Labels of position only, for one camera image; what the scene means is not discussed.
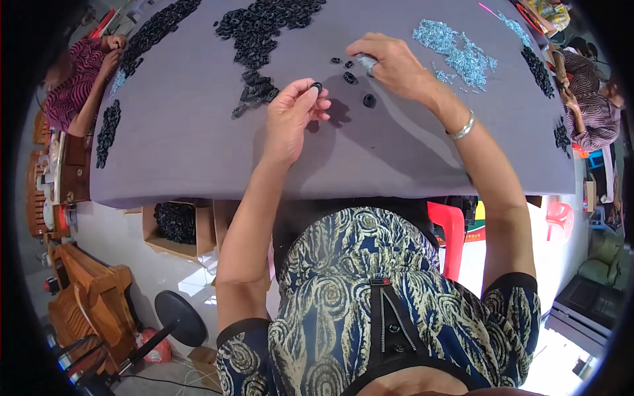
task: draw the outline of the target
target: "wooden chair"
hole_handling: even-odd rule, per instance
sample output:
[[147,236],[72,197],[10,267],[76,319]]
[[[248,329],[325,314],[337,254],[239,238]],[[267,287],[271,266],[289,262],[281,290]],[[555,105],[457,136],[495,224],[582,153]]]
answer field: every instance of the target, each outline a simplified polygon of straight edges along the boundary
[[106,342],[112,361],[106,370],[120,368],[136,347],[136,324],[125,297],[126,288],[132,283],[130,268],[107,267],[72,243],[58,245],[55,258],[63,262],[69,280],[69,285],[49,304],[49,313],[56,316],[51,324],[58,332],[58,342],[61,345],[69,338],[74,341],[86,334],[97,334]]
[[69,237],[70,229],[62,228],[60,223],[59,207],[53,210],[53,229],[50,230],[44,223],[44,192],[39,191],[36,186],[36,177],[44,174],[44,167],[37,163],[43,151],[33,151],[29,159],[29,167],[27,169],[27,224],[31,236],[38,238],[44,234],[50,234],[53,239],[59,239],[62,236]]
[[37,112],[36,121],[33,124],[33,143],[46,144],[47,137],[48,123],[46,122],[44,112],[40,110],[39,112]]

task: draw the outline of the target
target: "white cable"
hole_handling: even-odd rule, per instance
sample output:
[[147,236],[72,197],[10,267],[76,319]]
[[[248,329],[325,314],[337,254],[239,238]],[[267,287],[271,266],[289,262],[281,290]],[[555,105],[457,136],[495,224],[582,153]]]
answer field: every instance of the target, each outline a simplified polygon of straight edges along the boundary
[[[193,373],[194,371],[199,372],[199,373],[200,373],[200,374],[202,374],[203,376],[202,376],[202,377],[199,377],[199,378],[196,378],[196,379],[195,379],[195,380],[193,380],[193,381],[187,382],[187,377],[189,377],[189,375],[190,375],[191,373]],[[212,374],[214,374],[214,373],[215,373],[215,372],[213,372],[213,371],[212,371],[212,372],[211,372],[211,373],[209,373],[209,374],[205,374],[205,373],[203,373],[201,370],[196,370],[196,369],[189,370],[189,371],[187,372],[187,374],[185,374],[185,379],[183,380],[183,383],[184,383],[185,385],[191,385],[191,384],[193,384],[193,383],[194,383],[194,382],[196,382],[196,381],[200,381],[200,380],[203,380],[203,379],[205,379],[205,378],[209,378],[210,380],[212,380],[212,381],[213,381],[213,383],[214,383],[214,384],[216,384],[216,386],[218,386],[218,388],[222,389],[222,387],[218,384],[218,382],[216,382],[213,378],[211,378],[211,377],[210,377],[210,375],[212,375]],[[186,387],[185,387],[185,386],[183,386],[183,387],[182,387],[182,388],[181,388],[178,392],[176,392],[176,394],[175,394],[174,396],[179,396],[179,395],[180,395],[180,396],[184,396],[184,395],[185,395],[185,389],[186,389]]]

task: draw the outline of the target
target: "zipper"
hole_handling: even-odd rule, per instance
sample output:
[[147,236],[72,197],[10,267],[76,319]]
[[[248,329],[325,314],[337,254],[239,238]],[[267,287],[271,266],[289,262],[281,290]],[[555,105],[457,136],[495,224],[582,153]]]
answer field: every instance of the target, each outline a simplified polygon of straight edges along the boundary
[[383,288],[381,290],[381,353],[385,353],[385,311],[383,308]]
[[394,314],[396,315],[396,319],[398,320],[399,325],[401,326],[401,330],[403,330],[403,334],[405,334],[405,338],[407,338],[407,340],[409,341],[411,348],[416,351],[416,345],[414,345],[414,342],[411,340],[410,335],[407,333],[407,330],[405,330],[405,326],[403,325],[403,320],[401,320],[401,316],[398,314],[398,311],[396,310],[396,307],[394,306],[394,303],[392,302],[392,300],[390,299],[390,297],[387,295],[387,293],[383,290],[383,288],[381,288],[381,320],[383,321],[383,326],[381,329],[381,348],[382,351],[381,352],[385,352],[385,318],[383,315],[383,297],[385,297],[387,299],[387,302],[390,303],[390,306],[392,307],[392,310],[394,311]]

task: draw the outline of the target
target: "patterned blouse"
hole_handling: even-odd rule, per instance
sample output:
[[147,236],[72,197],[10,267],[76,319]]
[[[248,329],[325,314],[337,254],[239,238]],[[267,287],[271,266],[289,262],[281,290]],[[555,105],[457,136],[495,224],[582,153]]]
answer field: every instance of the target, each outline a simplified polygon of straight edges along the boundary
[[482,300],[438,273],[435,248],[378,208],[341,210],[295,241],[277,319],[217,339],[225,395],[356,395],[375,378],[440,369],[469,390],[526,380],[540,328],[535,278],[506,274]]
[[50,126],[59,131],[68,130],[88,99],[104,56],[100,37],[81,39],[70,47],[73,76],[51,90],[44,102],[44,115]]
[[573,75],[570,91],[577,98],[586,132],[577,131],[574,113],[564,105],[571,140],[587,152],[609,146],[619,136],[619,122],[612,115],[616,109],[604,96],[598,93],[600,79],[594,63],[570,51],[554,51],[564,57],[566,72]]
[[545,20],[553,24],[558,32],[564,30],[570,24],[570,14],[564,4],[551,4],[548,0],[528,0],[531,6],[544,17]]

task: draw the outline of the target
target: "blue swirl-patterned shirt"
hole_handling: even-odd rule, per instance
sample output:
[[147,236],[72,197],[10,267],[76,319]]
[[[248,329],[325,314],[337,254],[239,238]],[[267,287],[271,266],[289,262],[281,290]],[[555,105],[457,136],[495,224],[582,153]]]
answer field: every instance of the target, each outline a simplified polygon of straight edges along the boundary
[[498,278],[477,298],[439,274],[438,254],[387,210],[341,210],[295,241],[274,321],[217,339],[225,395],[355,395],[375,378],[429,366],[469,390],[519,386],[540,327],[537,282]]

